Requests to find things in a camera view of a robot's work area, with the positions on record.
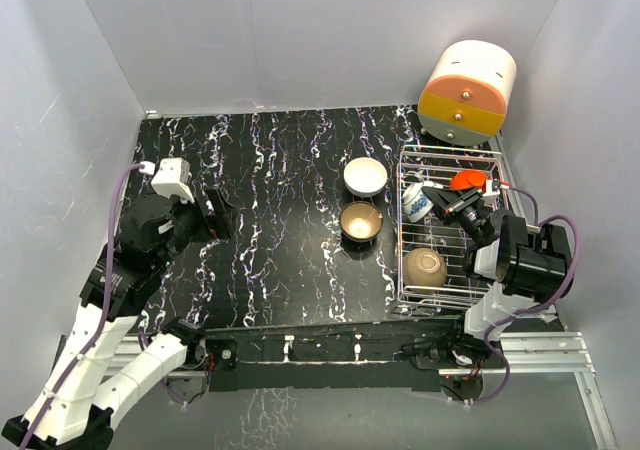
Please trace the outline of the blue white patterned bowl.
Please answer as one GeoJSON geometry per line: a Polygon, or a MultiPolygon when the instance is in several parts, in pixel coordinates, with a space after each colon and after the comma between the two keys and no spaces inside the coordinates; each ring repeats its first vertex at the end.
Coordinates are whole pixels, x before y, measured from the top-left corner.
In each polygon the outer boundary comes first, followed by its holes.
{"type": "Polygon", "coordinates": [[[423,191],[423,183],[410,184],[402,194],[403,213],[410,223],[416,223],[433,209],[433,203],[423,191]]]}

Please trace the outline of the red bowl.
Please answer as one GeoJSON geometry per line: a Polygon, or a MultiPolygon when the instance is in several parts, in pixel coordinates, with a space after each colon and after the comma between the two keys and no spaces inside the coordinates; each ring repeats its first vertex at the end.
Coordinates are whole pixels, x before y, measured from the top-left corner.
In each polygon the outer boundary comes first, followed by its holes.
{"type": "Polygon", "coordinates": [[[449,188],[451,190],[463,191],[470,189],[479,189],[484,191],[486,189],[489,177],[482,171],[468,169],[458,172],[452,177],[449,188]]]}

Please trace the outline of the black glossy bowl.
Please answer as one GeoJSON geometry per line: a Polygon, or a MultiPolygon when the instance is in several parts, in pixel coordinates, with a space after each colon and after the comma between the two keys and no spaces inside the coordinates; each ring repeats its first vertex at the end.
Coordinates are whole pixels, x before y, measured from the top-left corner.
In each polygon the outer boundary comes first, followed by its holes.
{"type": "Polygon", "coordinates": [[[447,279],[447,264],[435,250],[423,247],[403,257],[405,286],[441,287],[447,279]]]}

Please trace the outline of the brown bowl cream interior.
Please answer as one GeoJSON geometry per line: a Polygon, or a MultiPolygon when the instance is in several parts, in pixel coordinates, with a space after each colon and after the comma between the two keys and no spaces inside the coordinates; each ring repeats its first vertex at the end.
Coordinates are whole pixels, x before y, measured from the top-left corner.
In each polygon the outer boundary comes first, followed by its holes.
{"type": "Polygon", "coordinates": [[[343,235],[351,241],[364,243],[376,238],[383,226],[383,214],[372,203],[354,201],[344,207],[339,217],[343,235]]]}

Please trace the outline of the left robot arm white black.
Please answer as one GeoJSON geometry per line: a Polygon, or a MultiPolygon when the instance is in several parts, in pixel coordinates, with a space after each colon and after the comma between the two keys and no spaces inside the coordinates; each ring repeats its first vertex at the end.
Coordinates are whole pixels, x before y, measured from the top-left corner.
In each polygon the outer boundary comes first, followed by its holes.
{"type": "Polygon", "coordinates": [[[120,343],[173,260],[189,245],[233,237],[238,210],[217,187],[183,202],[146,193],[111,218],[107,243],[80,294],[75,322],[36,401],[2,436],[20,449],[105,449],[124,415],[174,369],[206,357],[202,330],[177,317],[111,378],[120,343]]]}

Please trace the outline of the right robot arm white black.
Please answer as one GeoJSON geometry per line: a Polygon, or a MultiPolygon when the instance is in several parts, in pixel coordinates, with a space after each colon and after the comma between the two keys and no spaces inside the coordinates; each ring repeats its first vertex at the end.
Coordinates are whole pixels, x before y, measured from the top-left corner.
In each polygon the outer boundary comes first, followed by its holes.
{"type": "Polygon", "coordinates": [[[443,224],[459,225],[472,240],[463,261],[466,275],[491,284],[459,318],[445,344],[447,358],[466,367],[490,358],[516,318],[539,313],[568,293],[578,245],[569,243],[561,225],[546,221],[533,232],[512,211],[489,209],[478,189],[426,186],[422,193],[443,224]]]}

